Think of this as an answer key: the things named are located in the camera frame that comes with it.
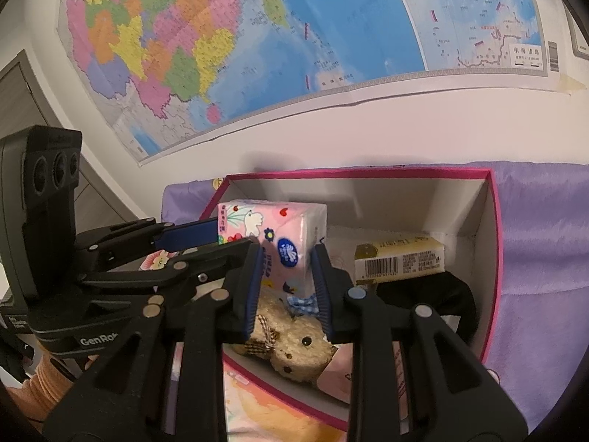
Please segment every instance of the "camera lens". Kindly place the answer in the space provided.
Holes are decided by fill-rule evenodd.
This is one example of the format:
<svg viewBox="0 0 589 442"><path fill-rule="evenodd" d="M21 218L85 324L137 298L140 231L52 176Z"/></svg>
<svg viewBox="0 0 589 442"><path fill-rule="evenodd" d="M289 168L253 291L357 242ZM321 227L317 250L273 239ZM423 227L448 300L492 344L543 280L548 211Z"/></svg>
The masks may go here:
<svg viewBox="0 0 589 442"><path fill-rule="evenodd" d="M47 160L40 157L33 168L33 186L37 194L41 195L45 191L47 183Z"/></svg>
<svg viewBox="0 0 589 442"><path fill-rule="evenodd" d="M78 157L73 154L70 158L70 174L74 176L76 171L78 171Z"/></svg>
<svg viewBox="0 0 589 442"><path fill-rule="evenodd" d="M66 179L66 155L60 152L53 163L53 183L56 188L61 188Z"/></svg>

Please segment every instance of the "yellow box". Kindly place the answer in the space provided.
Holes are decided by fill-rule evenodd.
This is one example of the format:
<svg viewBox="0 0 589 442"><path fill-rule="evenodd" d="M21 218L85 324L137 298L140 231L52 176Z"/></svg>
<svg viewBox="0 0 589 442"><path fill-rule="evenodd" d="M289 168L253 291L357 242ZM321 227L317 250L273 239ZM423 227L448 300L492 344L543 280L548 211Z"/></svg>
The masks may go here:
<svg viewBox="0 0 589 442"><path fill-rule="evenodd" d="M444 272L444 245L429 236L356 246L357 284L381 283Z"/></svg>

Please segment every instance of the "black cloth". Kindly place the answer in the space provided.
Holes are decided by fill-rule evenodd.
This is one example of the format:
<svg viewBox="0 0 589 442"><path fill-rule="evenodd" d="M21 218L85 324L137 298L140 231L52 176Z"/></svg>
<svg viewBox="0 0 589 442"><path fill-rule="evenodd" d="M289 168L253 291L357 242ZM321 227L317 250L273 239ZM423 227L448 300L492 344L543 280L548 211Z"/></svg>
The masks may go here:
<svg viewBox="0 0 589 442"><path fill-rule="evenodd" d="M12 375L20 383L29 378L25 369L22 368L22 360L10 345L0 340L0 367Z"/></svg>
<svg viewBox="0 0 589 442"><path fill-rule="evenodd" d="M460 316L456 334L467 344L478 326L475 300L468 284L447 271L380 283L376 295L392 306L411 309L416 304L429 304L441 316Z"/></svg>

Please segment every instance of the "plaid bow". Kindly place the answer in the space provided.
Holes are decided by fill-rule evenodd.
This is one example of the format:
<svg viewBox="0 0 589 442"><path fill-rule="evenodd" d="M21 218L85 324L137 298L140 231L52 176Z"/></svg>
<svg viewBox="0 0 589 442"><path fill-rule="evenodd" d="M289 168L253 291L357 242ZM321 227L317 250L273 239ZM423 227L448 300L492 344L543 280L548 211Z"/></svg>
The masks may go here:
<svg viewBox="0 0 589 442"><path fill-rule="evenodd" d="M305 299L289 294L286 297L286 302L288 303L289 311L293 316L319 315L319 305L317 304L317 296L315 294L311 294Z"/></svg>

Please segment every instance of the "stuffed toy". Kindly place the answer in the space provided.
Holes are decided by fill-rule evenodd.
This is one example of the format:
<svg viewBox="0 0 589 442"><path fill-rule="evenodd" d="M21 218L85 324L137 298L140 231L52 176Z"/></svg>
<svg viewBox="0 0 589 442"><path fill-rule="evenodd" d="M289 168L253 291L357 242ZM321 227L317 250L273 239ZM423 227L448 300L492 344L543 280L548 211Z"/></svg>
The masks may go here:
<svg viewBox="0 0 589 442"><path fill-rule="evenodd" d="M270 361L287 379L314 383L333 358L336 348L313 316L291 317L281 300L260 293L254 330L244 345L234 345L242 355Z"/></svg>

